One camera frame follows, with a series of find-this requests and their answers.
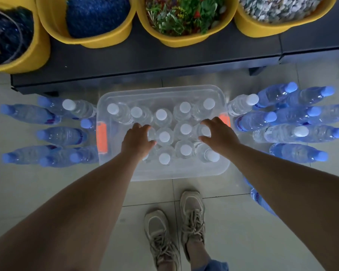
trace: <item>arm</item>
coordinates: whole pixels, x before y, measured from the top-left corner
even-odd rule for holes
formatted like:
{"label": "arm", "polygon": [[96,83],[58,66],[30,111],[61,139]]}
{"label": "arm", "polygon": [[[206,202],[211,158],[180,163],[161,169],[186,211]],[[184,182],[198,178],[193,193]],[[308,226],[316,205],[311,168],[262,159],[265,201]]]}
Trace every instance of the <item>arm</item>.
{"label": "arm", "polygon": [[200,139],[244,174],[323,267],[339,271],[339,177],[242,145],[219,118]]}
{"label": "arm", "polygon": [[115,158],[0,237],[0,271],[98,270],[133,172],[155,145],[149,128],[135,124]]}

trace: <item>clear plastic storage box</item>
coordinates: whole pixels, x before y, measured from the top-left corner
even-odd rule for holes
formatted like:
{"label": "clear plastic storage box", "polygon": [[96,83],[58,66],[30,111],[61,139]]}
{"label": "clear plastic storage box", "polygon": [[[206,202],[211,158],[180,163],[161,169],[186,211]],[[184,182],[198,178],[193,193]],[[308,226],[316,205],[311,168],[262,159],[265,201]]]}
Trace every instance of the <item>clear plastic storage box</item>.
{"label": "clear plastic storage box", "polygon": [[[99,164],[104,164],[121,151],[121,143],[128,129],[132,124],[125,125],[113,120],[108,112],[108,105],[115,103],[124,103],[130,108],[141,105],[150,109],[154,114],[160,108],[166,108],[173,112],[176,104],[189,102],[193,107],[200,100],[212,98],[215,100],[215,106],[212,109],[209,118],[219,116],[228,125],[230,120],[226,110],[226,100],[223,92],[212,85],[185,86],[185,87],[166,87],[144,90],[131,90],[109,92],[103,95],[97,105],[97,145],[99,152]],[[186,121],[191,126],[195,126],[200,121],[196,121],[192,116]],[[173,130],[177,121],[173,119],[170,128]],[[158,126],[151,123],[157,131]],[[172,143],[175,147],[179,139],[176,137]],[[163,165],[158,158],[147,163],[141,161],[137,166],[132,181],[146,181],[172,178],[189,178],[212,176],[223,173],[230,165],[230,161],[222,156],[216,162],[203,163],[197,156],[188,159],[174,158],[170,165]]]}

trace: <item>beige sneaker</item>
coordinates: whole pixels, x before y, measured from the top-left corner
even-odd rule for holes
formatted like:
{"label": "beige sneaker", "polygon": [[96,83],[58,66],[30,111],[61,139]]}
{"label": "beige sneaker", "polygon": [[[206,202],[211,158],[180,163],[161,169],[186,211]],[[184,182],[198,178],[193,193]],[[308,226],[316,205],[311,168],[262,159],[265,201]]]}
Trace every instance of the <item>beige sneaker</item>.
{"label": "beige sneaker", "polygon": [[156,268],[162,262],[174,262],[178,271],[180,252],[171,239],[168,220],[161,210],[145,215],[145,232]]}
{"label": "beige sneaker", "polygon": [[196,239],[205,244],[205,205],[199,192],[185,191],[181,195],[180,210],[182,216],[181,242],[186,258],[190,261],[186,243]]}

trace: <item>shoelace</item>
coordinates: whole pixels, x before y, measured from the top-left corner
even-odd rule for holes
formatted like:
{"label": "shoelace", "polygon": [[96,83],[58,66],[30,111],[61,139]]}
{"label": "shoelace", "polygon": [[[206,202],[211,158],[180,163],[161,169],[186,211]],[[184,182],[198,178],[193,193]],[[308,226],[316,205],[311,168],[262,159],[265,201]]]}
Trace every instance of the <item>shoelace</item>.
{"label": "shoelace", "polygon": [[201,220],[201,212],[198,209],[192,210],[186,215],[187,223],[182,226],[182,232],[191,235],[199,235],[201,241],[203,241],[203,232],[205,230],[205,223]]}
{"label": "shoelace", "polygon": [[150,245],[156,255],[157,262],[165,255],[167,255],[170,259],[175,258],[175,250],[177,247],[171,240],[166,239],[165,235],[166,232],[164,231],[163,233],[155,236],[150,242]]}

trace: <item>yellow bin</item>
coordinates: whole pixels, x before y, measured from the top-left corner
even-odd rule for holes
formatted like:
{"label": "yellow bin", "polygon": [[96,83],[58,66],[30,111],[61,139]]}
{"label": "yellow bin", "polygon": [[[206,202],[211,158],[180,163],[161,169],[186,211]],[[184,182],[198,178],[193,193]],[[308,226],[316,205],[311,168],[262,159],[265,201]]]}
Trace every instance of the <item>yellow bin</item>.
{"label": "yellow bin", "polygon": [[203,40],[206,40],[210,35],[216,32],[219,32],[221,29],[226,27],[228,23],[234,17],[238,4],[239,4],[239,0],[225,0],[225,5],[227,7],[227,10],[225,12],[225,16],[223,20],[215,28],[207,31],[206,34],[197,33],[197,34],[191,34],[191,35],[179,36],[179,37],[164,35],[160,32],[157,32],[150,25],[148,17],[147,17],[145,0],[139,0],[137,14],[140,19],[140,22],[142,23],[142,26],[148,31],[150,35],[159,39],[163,44],[167,46],[181,47],[181,46],[193,45],[193,44],[202,42]]}
{"label": "yellow bin", "polygon": [[119,27],[111,32],[81,39],[75,39],[69,35],[65,21],[66,1],[36,0],[37,10],[44,28],[51,36],[64,44],[83,45],[88,48],[103,48],[121,43],[131,33],[132,20],[136,14],[137,0],[129,0],[131,10]]}
{"label": "yellow bin", "polygon": [[35,0],[0,0],[1,9],[15,8],[17,6],[22,6],[32,11],[34,36],[29,48],[24,54],[10,63],[0,65],[0,72],[10,74],[36,70],[42,67],[50,56],[49,35],[40,23]]}
{"label": "yellow bin", "polygon": [[257,21],[249,16],[242,5],[239,5],[235,14],[235,23],[237,28],[249,37],[266,37],[287,31],[291,27],[300,26],[314,22],[323,17],[334,6],[336,0],[322,0],[316,10],[308,17],[302,20],[290,21],[280,24],[268,24]]}

